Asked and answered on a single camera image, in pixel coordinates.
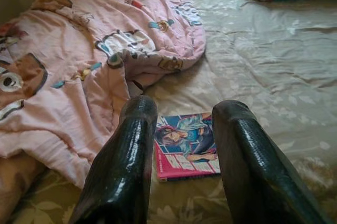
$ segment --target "pink blanket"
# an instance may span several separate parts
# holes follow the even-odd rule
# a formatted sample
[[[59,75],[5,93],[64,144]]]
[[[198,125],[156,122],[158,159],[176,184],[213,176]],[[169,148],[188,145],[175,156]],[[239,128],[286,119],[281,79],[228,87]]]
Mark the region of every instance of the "pink blanket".
[[[82,187],[125,101],[204,50],[188,0],[36,0],[0,28],[0,156]]]

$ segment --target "mattress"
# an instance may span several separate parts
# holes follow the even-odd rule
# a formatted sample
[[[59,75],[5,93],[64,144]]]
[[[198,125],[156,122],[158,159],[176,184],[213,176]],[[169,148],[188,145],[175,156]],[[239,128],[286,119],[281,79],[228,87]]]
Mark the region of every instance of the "mattress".
[[[246,103],[337,223],[337,1],[192,0],[205,56],[146,94],[161,115]],[[67,223],[80,190],[47,171],[13,223]],[[220,177],[159,182],[153,166],[149,223],[231,223]]]

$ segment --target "comic book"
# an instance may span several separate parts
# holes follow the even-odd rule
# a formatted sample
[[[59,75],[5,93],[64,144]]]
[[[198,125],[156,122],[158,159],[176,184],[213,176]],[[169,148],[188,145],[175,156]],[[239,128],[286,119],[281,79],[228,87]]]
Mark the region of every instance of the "comic book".
[[[220,174],[211,113],[159,117],[154,149],[160,180]]]

